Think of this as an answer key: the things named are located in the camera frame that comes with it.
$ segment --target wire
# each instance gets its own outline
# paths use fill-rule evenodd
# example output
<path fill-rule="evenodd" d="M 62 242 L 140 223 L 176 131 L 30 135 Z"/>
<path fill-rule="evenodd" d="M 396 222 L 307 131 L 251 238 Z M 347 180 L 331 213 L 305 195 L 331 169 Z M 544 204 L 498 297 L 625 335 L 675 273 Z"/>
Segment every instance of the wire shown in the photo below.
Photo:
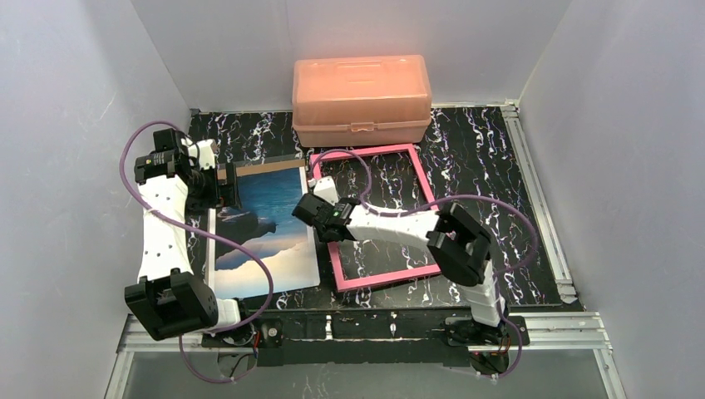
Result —
<path fill-rule="evenodd" d="M 240 374 L 237 377 L 232 377 L 232 374 L 234 373 L 234 369 L 233 369 L 233 373 L 230 374 L 230 378 L 223 379 L 223 378 L 211 378 L 211 377 L 204 376 L 203 374 L 201 374 L 198 370 L 196 370 L 194 368 L 194 365 L 191 364 L 189 357 L 186 356 L 186 351 L 184 350 L 184 339 L 183 338 L 184 338 L 184 336 L 179 335 L 179 352 L 181 352 L 181 358 L 184 360 L 184 364 L 186 365 L 186 367 L 188 367 L 189 371 L 191 371 L 191 374 L 198 377 L 201 381 L 205 381 L 205 382 L 208 382 L 211 384 L 230 384 L 232 382 L 237 382 L 240 379 L 244 378 L 245 376 L 250 374 L 257 367 L 257 364 L 255 363 L 254 366 L 247 369 L 247 371 L 243 372 L 242 374 Z"/>
<path fill-rule="evenodd" d="M 494 280 L 495 284 L 495 291 L 497 292 L 497 298 L 500 299 L 500 287 L 498 284 L 497 277 L 499 277 L 502 273 L 510 273 L 513 272 L 514 270 L 518 268 L 524 268 L 531 262 L 533 262 L 536 259 L 536 255 L 538 254 L 538 248 L 539 248 L 539 234 L 536 232 L 536 228 L 534 225 L 530 222 L 529 218 L 527 218 L 524 214 L 522 214 L 517 208 L 511 206 L 510 204 L 507 204 L 504 201 L 501 201 L 499 199 L 494 199 L 491 197 L 485 197 L 482 195 L 470 195 L 470 194 L 465 194 L 465 195 L 449 195 L 445 198 L 441 199 L 436 199 L 433 200 L 432 202 L 429 202 L 427 204 L 423 204 L 421 206 L 418 206 L 414 209 L 407 210 L 407 211 L 402 211 L 402 212 L 383 212 L 383 211 L 378 211 L 377 209 L 374 209 L 371 207 L 371 205 L 367 202 L 367 196 L 369 195 L 370 191 L 372 190 L 372 171 L 370 170 L 370 167 L 367 165 L 365 160 L 362 159 L 362 157 L 358 154 L 355 154 L 354 152 L 350 150 L 344 150 L 344 149 L 335 149 L 335 150 L 327 150 L 318 155 L 318 158 L 311 164 L 311 174 L 313 175 L 313 168 L 320 163 L 323 158 L 328 155 L 332 154 L 335 152 L 342 152 L 344 154 L 348 154 L 357 160 L 360 161 L 362 164 L 362 167 L 365 169 L 365 173 L 367 174 L 367 186 L 365 187 L 365 190 L 362 191 L 362 193 L 358 196 L 360 199 L 360 202 L 362 203 L 362 206 L 364 206 L 371 214 L 375 214 L 377 216 L 381 217 L 404 217 L 408 216 L 410 214 L 415 214 L 416 212 L 421 212 L 423 210 L 431 208 L 433 205 L 439 205 L 439 204 L 444 204 L 446 202 L 454 201 L 454 200 L 474 200 L 474 201 L 480 201 L 480 202 L 489 202 L 491 204 L 495 204 L 510 214 L 513 214 L 516 216 L 521 223 L 529 230 L 529 234 L 531 237 L 531 244 L 530 244 L 530 251 L 528 255 L 522 259 L 520 262 L 518 262 L 515 265 L 508 266 L 506 268 L 503 268 L 501 270 L 497 270 L 492 274 L 492 278 Z M 519 338 L 519 341 L 517 343 L 517 352 L 516 352 L 516 359 L 512 364 L 507 368 L 507 370 L 503 373 L 498 373 L 498 377 L 506 377 L 508 376 L 511 372 L 514 371 L 516 368 L 516 365 L 519 364 L 519 361 L 521 359 L 521 352 L 522 352 L 522 347 L 524 346 L 523 339 L 521 338 L 521 331 L 519 328 L 514 324 L 509 318 L 505 316 L 504 309 L 501 309 L 501 300 L 497 301 L 498 304 L 498 312 L 500 314 L 500 319 L 502 322 L 513 328 L 516 332 L 517 337 Z"/>
<path fill-rule="evenodd" d="M 132 147 L 132 143 L 135 142 L 135 139 L 137 138 L 137 136 L 139 136 L 147 128 L 155 126 L 155 125 L 167 125 L 173 129 L 176 129 L 177 131 L 179 130 L 179 128 L 177 126 L 175 126 L 174 124 L 172 124 L 168 121 L 152 121 L 152 122 L 149 122 L 149 123 L 146 123 L 146 124 L 140 126 L 134 133 L 132 133 L 130 138 L 127 140 L 127 143 L 125 144 L 125 148 L 122 150 L 122 154 L 120 155 L 119 166 L 120 166 L 120 179 L 122 180 L 122 184 L 125 186 L 125 188 L 130 193 L 130 195 L 132 195 L 132 198 L 134 198 L 135 201 L 137 201 L 137 203 L 142 205 L 142 207 L 147 209 L 148 212 L 152 213 L 157 219 L 159 219 L 163 222 L 166 222 L 168 224 L 172 224 L 176 227 L 180 227 L 180 228 L 182 228 L 186 231 L 189 231 L 191 233 L 202 235 L 208 239 L 218 241 L 221 244 L 224 244 L 224 245 L 227 245 L 231 248 L 237 249 L 238 251 L 242 252 L 246 256 L 250 257 L 262 269 L 262 271 L 264 272 L 264 275 L 267 277 L 267 283 L 269 284 L 267 298 L 264 300 L 262 307 L 259 308 L 256 312 L 254 312 L 251 316 L 249 316 L 245 320 L 241 320 L 239 323 L 236 323 L 232 326 L 211 330 L 210 332 L 221 333 L 223 331 L 229 331 L 229 330 L 234 330 L 236 328 L 240 328 L 248 323 L 251 323 L 253 320 L 258 318 L 259 315 L 261 315 L 264 312 L 264 310 L 269 307 L 269 303 L 272 301 L 272 296 L 274 295 L 274 281 L 272 280 L 272 274 L 269 272 L 269 269 L 267 269 L 267 266 L 264 264 L 264 262 L 262 262 L 262 259 L 260 259 L 256 254 L 250 252 L 247 248 L 245 248 L 242 245 L 237 244 L 234 241 L 227 239 L 225 237 L 221 237 L 219 235 L 215 235 L 215 234 L 209 233 L 207 231 L 197 229 L 196 227 L 189 226 L 188 224 L 184 224 L 178 220 L 174 220 L 172 218 L 164 216 L 159 210 L 152 208 L 151 205 L 149 205 L 147 203 L 147 201 L 145 201 L 142 198 L 140 193 L 134 187 L 132 187 L 130 182 L 127 180 L 127 175 L 125 173 L 125 160 L 127 159 L 127 153 L 130 151 L 130 147 Z M 191 372 L 195 376 L 197 376 L 198 378 L 200 378 L 204 381 L 207 381 L 207 382 L 216 381 L 214 383 L 220 383 L 220 382 L 217 382 L 219 380 L 213 380 L 211 378 L 205 377 L 202 374 L 198 373 L 193 368 L 193 366 L 189 363 L 188 357 L 185 355 L 184 346 L 183 346 L 181 337 L 179 337 L 179 347 L 181 350 L 181 355 L 182 355 L 181 357 L 184 359 L 184 363 L 186 364 L 186 366 L 189 368 L 189 370 L 191 370 Z"/>
<path fill-rule="evenodd" d="M 230 378 L 232 378 L 233 375 L 235 374 L 235 370 L 238 369 L 238 366 L 240 365 L 240 362 L 242 362 L 243 359 L 245 359 L 245 358 L 247 358 L 247 357 L 250 357 L 250 356 L 252 356 L 252 355 L 250 355 L 249 353 L 245 353 L 244 355 L 242 355 L 242 356 L 238 359 L 237 362 L 235 362 L 235 366 L 233 367 L 233 371 L 230 373 Z"/>

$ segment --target metal frame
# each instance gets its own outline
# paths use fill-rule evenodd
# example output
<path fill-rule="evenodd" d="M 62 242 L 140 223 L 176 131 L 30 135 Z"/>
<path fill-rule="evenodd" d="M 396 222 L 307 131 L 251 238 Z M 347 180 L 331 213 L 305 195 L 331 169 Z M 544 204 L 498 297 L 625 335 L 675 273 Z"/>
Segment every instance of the metal frame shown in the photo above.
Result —
<path fill-rule="evenodd" d="M 617 374 L 617 367 L 612 360 L 612 349 L 595 349 L 593 350 L 599 375 L 602 377 L 604 389 L 607 391 L 609 399 L 626 399 L 622 382 Z"/>
<path fill-rule="evenodd" d="M 596 312 L 557 312 L 557 313 L 513 313 L 526 320 L 531 344 L 525 350 L 593 350 L 596 367 L 602 376 L 605 391 L 609 399 L 623 399 L 622 388 L 617 369 L 612 361 L 612 344 L 609 341 L 604 324 Z M 184 335 L 186 352 L 249 352 L 248 348 L 237 347 L 202 347 L 202 335 L 191 333 Z M 486 350 L 486 347 L 469 347 L 471 351 Z M 116 365 L 113 369 L 106 398 L 121 398 L 126 389 L 130 375 L 132 358 L 135 352 L 178 352 L 179 341 L 176 338 L 154 341 L 137 319 L 127 318 L 125 331 L 118 347 Z"/>
<path fill-rule="evenodd" d="M 595 349 L 612 350 L 612 344 L 604 330 L 602 319 L 597 312 L 553 312 L 553 313 L 512 313 L 526 320 L 531 344 L 525 350 L 561 350 L 561 349 Z M 202 335 L 185 334 L 184 349 L 187 352 L 242 352 L 235 347 L 202 347 Z M 487 347 L 469 347 L 473 351 L 486 350 Z M 137 319 L 127 318 L 122 335 L 119 352 L 178 352 L 179 340 L 169 338 L 155 341 Z"/>
<path fill-rule="evenodd" d="M 536 174 L 536 168 L 531 160 L 529 146 L 526 144 L 524 130 L 521 128 L 519 121 L 518 109 L 514 105 L 502 106 L 501 109 L 521 175 L 524 177 L 524 187 L 534 209 L 541 239 L 546 247 L 549 265 L 554 275 L 560 298 L 565 303 L 572 303 L 577 299 L 577 293 L 573 287 L 573 278 L 568 270 L 568 262 L 565 260 L 563 248 L 558 240 L 558 234 L 555 231 L 555 226 L 546 204 L 544 191 L 541 189 L 539 176 Z"/>
<path fill-rule="evenodd" d="M 488 104 L 488 103 L 452 103 L 434 104 L 434 106 L 498 106 L 501 108 L 509 132 L 512 146 L 514 147 L 517 163 L 521 174 L 524 176 L 525 188 L 530 202 L 534 208 L 536 223 L 538 224 L 541 238 L 546 246 L 551 271 L 555 277 L 561 298 L 566 303 L 577 299 L 573 287 L 573 279 L 568 270 L 563 249 L 560 246 L 555 227 L 545 202 L 545 197 L 538 175 L 531 160 L 524 131 L 521 128 L 518 109 L 513 103 Z M 209 214 L 209 219 L 214 218 L 214 213 Z M 581 349 L 592 350 L 595 363 L 599 368 L 605 391 L 609 399 L 623 399 L 626 397 L 624 388 L 619 380 L 617 369 L 612 359 L 612 344 L 604 329 L 604 324 L 596 312 L 562 312 L 562 313 L 512 313 L 522 316 L 526 320 L 531 344 L 525 350 L 565 350 Z M 184 347 L 187 352 L 248 352 L 247 348 L 210 348 L 201 346 L 200 334 L 184 335 Z M 483 350 L 484 347 L 471 347 L 471 350 Z M 116 364 L 111 375 L 111 380 L 106 391 L 106 398 L 120 398 L 123 396 L 127 378 L 130 374 L 132 360 L 135 352 L 178 352 L 178 340 L 166 339 L 155 342 L 134 316 L 127 318 L 127 324 L 120 346 L 118 347 Z"/>

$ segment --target ocean picture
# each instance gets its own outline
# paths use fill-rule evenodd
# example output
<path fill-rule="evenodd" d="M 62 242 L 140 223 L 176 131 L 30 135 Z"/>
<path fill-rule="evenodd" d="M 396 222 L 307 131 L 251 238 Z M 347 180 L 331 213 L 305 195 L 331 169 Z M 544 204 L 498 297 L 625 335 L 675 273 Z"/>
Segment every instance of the ocean picture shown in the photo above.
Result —
<path fill-rule="evenodd" d="M 223 208 L 215 233 L 257 254 L 269 268 L 274 291 L 320 283 L 313 231 L 291 212 L 305 190 L 303 168 L 238 177 L 242 209 Z M 215 245 L 215 294 L 218 298 L 249 298 L 266 294 L 262 269 L 238 250 Z"/>

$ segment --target box lid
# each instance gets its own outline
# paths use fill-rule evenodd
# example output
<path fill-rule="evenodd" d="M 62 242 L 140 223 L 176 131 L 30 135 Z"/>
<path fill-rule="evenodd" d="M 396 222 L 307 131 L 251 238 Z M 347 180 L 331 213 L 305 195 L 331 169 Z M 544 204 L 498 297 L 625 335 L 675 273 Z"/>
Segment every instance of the box lid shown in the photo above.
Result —
<path fill-rule="evenodd" d="M 296 126 L 428 121 L 431 88 L 421 56 L 304 60 L 292 101 Z"/>

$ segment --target orange plastic box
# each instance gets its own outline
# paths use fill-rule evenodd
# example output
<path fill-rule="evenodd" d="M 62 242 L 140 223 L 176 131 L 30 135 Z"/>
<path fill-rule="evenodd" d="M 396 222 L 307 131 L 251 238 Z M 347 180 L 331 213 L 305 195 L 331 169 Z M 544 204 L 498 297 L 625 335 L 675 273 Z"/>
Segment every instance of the orange plastic box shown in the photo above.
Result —
<path fill-rule="evenodd" d="M 292 102 L 304 147 L 417 143 L 431 123 L 421 56 L 298 61 Z"/>

